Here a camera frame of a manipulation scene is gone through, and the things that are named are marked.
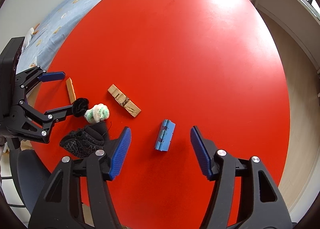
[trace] wooden block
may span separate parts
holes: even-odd
[[[140,109],[130,99],[120,91],[114,84],[110,86],[108,92],[116,99],[116,101],[125,108],[133,117],[140,113]]]
[[[69,93],[70,103],[73,104],[74,101],[76,100],[76,94],[75,94],[75,90],[73,89],[71,78],[66,80],[66,84],[67,84],[67,89]]]

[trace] wooden floor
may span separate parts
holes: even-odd
[[[289,91],[289,149],[279,189],[290,208],[308,179],[320,146],[320,81],[294,39],[267,15],[260,14],[278,49]]]

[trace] bed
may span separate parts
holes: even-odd
[[[47,70],[73,28],[100,1],[65,0],[58,5],[37,27],[38,33],[21,54],[17,73],[36,65]]]

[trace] silver screw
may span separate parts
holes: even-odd
[[[227,152],[223,149],[218,150],[217,153],[219,156],[225,156],[227,154]]]
[[[102,156],[104,154],[104,150],[103,149],[98,149],[97,151],[96,151],[96,155],[97,156]]]
[[[260,159],[257,156],[253,156],[251,159],[255,163],[259,163],[260,162]]]
[[[63,163],[67,163],[70,161],[70,157],[69,156],[64,156],[61,160]]]

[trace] black fuzzy hair tie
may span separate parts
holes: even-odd
[[[87,98],[78,98],[72,105],[72,114],[79,118],[89,109],[89,100]]]

